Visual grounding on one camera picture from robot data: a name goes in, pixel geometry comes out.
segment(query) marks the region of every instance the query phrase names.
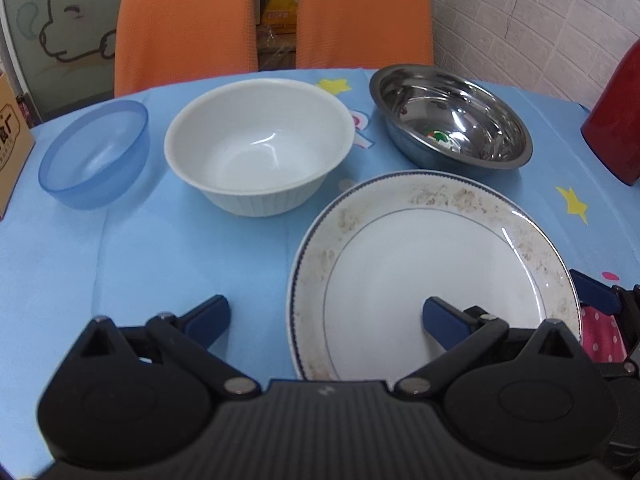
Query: bowl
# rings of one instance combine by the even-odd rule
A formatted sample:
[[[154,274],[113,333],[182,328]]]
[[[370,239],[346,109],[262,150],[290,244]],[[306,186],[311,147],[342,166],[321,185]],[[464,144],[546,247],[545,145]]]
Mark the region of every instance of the bowl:
[[[251,79],[189,103],[164,138],[167,163],[215,205],[240,216],[293,209],[349,153],[347,108],[316,86]]]
[[[514,170],[533,153],[527,127],[500,98],[433,66],[376,72],[370,93],[398,149],[418,167],[453,173]]]
[[[38,181],[71,208],[96,209],[129,189],[148,154],[145,105],[112,101],[85,113],[56,137],[42,158]]]

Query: blue plastic bowl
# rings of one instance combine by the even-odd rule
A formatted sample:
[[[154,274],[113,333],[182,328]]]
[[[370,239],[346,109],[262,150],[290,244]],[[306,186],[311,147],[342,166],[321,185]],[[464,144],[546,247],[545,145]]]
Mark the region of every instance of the blue plastic bowl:
[[[145,105],[127,100],[85,113],[44,154],[40,186],[74,209],[96,209],[113,202],[145,166],[148,117]]]

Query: cartoon face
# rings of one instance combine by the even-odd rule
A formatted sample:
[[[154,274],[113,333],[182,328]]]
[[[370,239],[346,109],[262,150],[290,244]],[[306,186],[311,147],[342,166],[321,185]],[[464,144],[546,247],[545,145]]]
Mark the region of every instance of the cartoon face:
[[[91,54],[114,57],[120,0],[47,0],[47,22],[38,40],[45,53],[60,62]]]

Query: plate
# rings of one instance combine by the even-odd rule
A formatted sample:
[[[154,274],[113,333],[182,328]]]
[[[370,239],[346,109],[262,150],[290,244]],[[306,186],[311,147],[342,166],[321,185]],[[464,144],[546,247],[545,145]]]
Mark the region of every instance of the plate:
[[[403,171],[352,187],[306,232],[287,297],[298,376],[393,384],[424,366],[444,352],[421,325],[430,296],[582,333],[571,277],[522,209],[473,180]]]

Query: orange chair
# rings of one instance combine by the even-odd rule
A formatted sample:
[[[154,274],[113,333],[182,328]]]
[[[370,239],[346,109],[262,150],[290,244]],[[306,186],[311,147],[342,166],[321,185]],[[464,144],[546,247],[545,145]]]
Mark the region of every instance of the orange chair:
[[[116,96],[258,70],[253,0],[122,0]]]
[[[433,64],[430,0],[300,0],[296,68]]]

